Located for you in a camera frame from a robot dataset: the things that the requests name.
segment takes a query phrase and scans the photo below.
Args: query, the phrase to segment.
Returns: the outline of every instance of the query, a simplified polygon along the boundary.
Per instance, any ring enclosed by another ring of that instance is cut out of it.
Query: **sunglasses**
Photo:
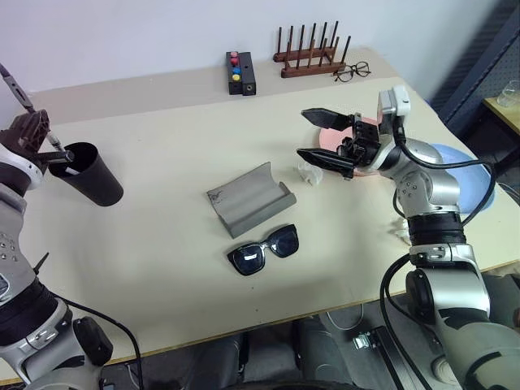
[[[296,226],[288,225],[272,232],[263,242],[252,242],[227,254],[235,269],[244,276],[260,271],[266,265],[265,249],[279,258],[286,258],[298,250]]]
[[[354,73],[361,77],[367,77],[371,74],[371,70],[368,67],[367,61],[360,61],[355,65],[347,65],[343,71],[335,71],[332,73],[333,76],[336,77],[334,81],[341,81],[347,83],[352,80],[354,77]]]

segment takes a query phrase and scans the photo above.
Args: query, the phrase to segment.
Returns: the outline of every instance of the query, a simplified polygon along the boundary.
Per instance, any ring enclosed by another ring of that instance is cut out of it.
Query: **blue plate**
[[[460,163],[462,161],[473,160],[460,150],[441,144],[431,144],[442,156],[445,164]],[[462,214],[469,214],[480,203],[484,194],[488,190],[491,176],[482,165],[472,165],[458,169],[448,169],[448,173],[455,177],[461,187],[459,207]],[[489,197],[482,210],[487,209],[495,200],[495,191]]]

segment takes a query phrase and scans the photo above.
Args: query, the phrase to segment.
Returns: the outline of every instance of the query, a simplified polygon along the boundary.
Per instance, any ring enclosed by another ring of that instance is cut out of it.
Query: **black cable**
[[[399,271],[408,261],[410,260],[410,255],[406,254],[402,257],[400,257],[397,261],[395,261],[384,273],[383,279],[381,280],[381,285],[379,288],[379,305],[381,306],[381,314],[383,315],[384,323],[388,329],[388,333],[390,333],[390,336],[392,337],[394,343],[396,344],[397,348],[401,352],[401,355],[403,358],[408,362],[408,365],[412,369],[412,371],[415,373],[421,384],[426,390],[432,390],[430,384],[426,381],[421,371],[415,366],[415,363],[412,361],[412,358],[409,356],[409,354],[406,352],[405,347],[401,342],[399,341],[399,338],[397,337],[396,333],[393,330],[392,324],[390,323],[390,318],[388,318],[388,313],[386,310],[386,305],[384,303],[384,294],[385,294],[385,288],[390,285],[390,281],[392,280],[392,277],[396,274],[397,271]]]
[[[393,192],[393,209],[398,213],[402,218],[406,219],[405,213],[403,213],[401,210],[399,210],[399,206],[397,205],[397,189]]]
[[[410,321],[413,321],[415,323],[417,323],[422,329],[424,329],[429,335],[430,337],[437,343],[440,344],[439,342],[439,339],[437,338],[437,335],[434,331],[432,331],[427,325],[425,325],[424,323],[422,323],[421,321],[419,321],[418,319],[414,318],[412,315],[406,313],[392,298],[392,296],[390,295],[390,291],[389,291],[389,286],[385,286],[385,289],[384,289],[386,295],[387,295],[387,299],[388,301],[390,302],[390,304],[401,314],[403,314],[407,319],[409,319]]]
[[[396,142],[396,145],[399,146],[403,154],[408,157],[411,161],[414,163],[420,165],[421,167],[429,168],[429,169],[455,169],[455,168],[463,168],[463,167],[470,167],[472,165],[482,165],[484,166],[487,171],[489,172],[489,186],[487,187],[487,191],[484,194],[482,200],[480,203],[471,211],[471,213],[462,221],[462,226],[466,226],[486,205],[486,203],[489,200],[489,197],[493,194],[493,190],[495,189],[495,183],[496,183],[496,173],[495,173],[495,167],[492,163],[486,162],[483,160],[470,160],[470,161],[464,161],[464,162],[453,162],[450,164],[434,164],[431,162],[426,162],[421,160],[420,158],[416,157],[410,149],[406,146],[406,137],[405,137],[405,131],[402,127],[402,123],[400,126],[394,126],[393,127],[393,136],[394,140]]]
[[[104,319],[105,321],[111,323],[112,325],[115,325],[116,327],[118,327],[119,329],[121,329],[123,332],[125,332],[127,334],[128,338],[130,338],[130,341],[132,342],[133,349],[136,354],[135,363],[137,365],[137,378],[139,379],[139,389],[145,390],[145,385],[144,385],[144,380],[143,380],[143,367],[142,367],[141,351],[139,350],[139,344],[137,343],[136,337],[132,334],[132,332],[127,327],[125,327],[122,323],[120,323],[119,321],[116,321],[115,319],[110,318],[106,314],[100,313],[99,311],[94,310],[94,309],[90,309],[87,306],[80,305],[79,303],[69,301],[68,299],[63,298],[57,294],[54,294],[53,292],[52,292],[52,294],[56,298],[61,299],[62,301],[64,301],[65,303],[67,303],[70,306],[76,307],[77,309],[86,311],[87,313],[94,314],[94,315],[98,316],[99,318]]]

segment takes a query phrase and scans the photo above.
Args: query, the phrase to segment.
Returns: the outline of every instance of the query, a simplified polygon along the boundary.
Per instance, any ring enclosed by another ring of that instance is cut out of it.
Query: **white small object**
[[[308,162],[298,163],[298,173],[300,173],[303,181],[306,181],[310,185],[318,185],[323,178],[323,170]]]
[[[520,103],[520,80],[511,80],[502,89],[502,93],[496,98],[496,102],[503,107],[511,107]]]
[[[394,231],[394,234],[401,238],[407,245],[412,246],[412,241],[410,241],[410,232],[408,231],[408,222],[406,219],[401,218],[401,229],[397,229]]]
[[[74,175],[74,176],[80,174],[76,169],[72,169],[70,167],[65,168],[65,172],[66,173],[70,173],[71,175]]]

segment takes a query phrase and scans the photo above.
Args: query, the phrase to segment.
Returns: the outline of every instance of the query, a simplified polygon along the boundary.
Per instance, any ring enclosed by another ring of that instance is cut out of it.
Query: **gray curved tray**
[[[296,197],[285,184],[273,180],[270,162],[207,194],[233,238],[296,203]]]

